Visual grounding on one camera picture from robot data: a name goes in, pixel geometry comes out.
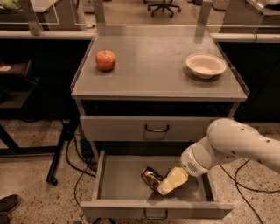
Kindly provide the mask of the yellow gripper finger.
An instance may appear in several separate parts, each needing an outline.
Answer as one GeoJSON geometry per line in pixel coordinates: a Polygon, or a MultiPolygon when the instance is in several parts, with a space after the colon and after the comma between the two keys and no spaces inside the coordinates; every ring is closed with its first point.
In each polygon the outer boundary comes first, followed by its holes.
{"type": "Polygon", "coordinates": [[[160,194],[166,195],[187,182],[188,178],[189,174],[182,167],[174,167],[159,184],[157,190],[160,194]]]}

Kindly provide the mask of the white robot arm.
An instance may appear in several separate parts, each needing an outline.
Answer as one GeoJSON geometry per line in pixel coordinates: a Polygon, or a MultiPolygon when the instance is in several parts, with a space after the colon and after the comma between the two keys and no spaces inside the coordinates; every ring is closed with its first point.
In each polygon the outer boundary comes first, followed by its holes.
{"type": "Polygon", "coordinates": [[[180,166],[170,170],[157,190],[166,195],[182,186],[189,176],[201,176],[237,158],[252,159],[280,173],[280,141],[235,120],[217,119],[209,125],[206,136],[183,151],[180,166]]]}

